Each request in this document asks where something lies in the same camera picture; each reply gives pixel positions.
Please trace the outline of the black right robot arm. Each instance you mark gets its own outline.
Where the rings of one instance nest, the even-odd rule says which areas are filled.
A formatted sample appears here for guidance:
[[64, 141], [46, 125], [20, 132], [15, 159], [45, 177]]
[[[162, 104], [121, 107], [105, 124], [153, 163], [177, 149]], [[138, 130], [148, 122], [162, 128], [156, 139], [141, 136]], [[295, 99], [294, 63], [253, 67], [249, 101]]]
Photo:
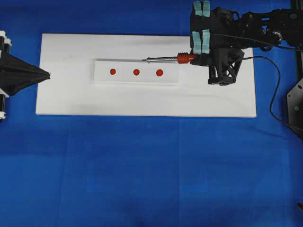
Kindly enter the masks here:
[[276, 9], [269, 13], [238, 12], [197, 0], [190, 15], [192, 65], [209, 68], [210, 85], [226, 86], [236, 82], [244, 50], [264, 52], [279, 47], [282, 41], [294, 51], [303, 50], [303, 12]]

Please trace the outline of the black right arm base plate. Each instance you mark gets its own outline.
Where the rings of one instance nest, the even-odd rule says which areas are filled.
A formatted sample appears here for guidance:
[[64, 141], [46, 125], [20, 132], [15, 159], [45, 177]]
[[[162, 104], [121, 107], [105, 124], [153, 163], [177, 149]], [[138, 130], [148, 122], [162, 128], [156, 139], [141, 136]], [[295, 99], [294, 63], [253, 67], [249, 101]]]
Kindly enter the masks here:
[[303, 79], [287, 93], [288, 123], [295, 126], [292, 131], [303, 136]]

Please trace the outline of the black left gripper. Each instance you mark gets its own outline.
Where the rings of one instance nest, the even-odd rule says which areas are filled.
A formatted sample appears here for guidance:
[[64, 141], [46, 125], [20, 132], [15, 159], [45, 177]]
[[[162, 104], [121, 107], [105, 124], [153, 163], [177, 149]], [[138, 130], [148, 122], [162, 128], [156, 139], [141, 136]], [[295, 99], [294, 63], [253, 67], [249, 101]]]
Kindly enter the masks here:
[[[15, 95], [18, 91], [23, 90], [31, 85], [38, 84], [50, 79], [50, 73], [29, 64], [11, 54], [9, 54], [12, 41], [7, 38], [5, 31], [0, 31], [0, 59], [3, 60], [3, 67], [0, 67], [0, 122], [6, 119], [5, 103], [6, 98]], [[9, 78], [4, 80], [4, 72], [21, 72], [32, 73], [40, 78]]]

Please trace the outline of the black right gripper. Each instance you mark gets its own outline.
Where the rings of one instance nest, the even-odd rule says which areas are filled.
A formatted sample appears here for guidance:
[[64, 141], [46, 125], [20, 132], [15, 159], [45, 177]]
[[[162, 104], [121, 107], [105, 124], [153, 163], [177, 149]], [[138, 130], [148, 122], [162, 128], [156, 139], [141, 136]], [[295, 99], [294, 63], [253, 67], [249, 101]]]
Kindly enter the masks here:
[[228, 9], [210, 10], [210, 1], [193, 2], [190, 15], [191, 54], [198, 57], [190, 64], [208, 67], [209, 85], [226, 86], [236, 82], [244, 52], [230, 40], [235, 19]]

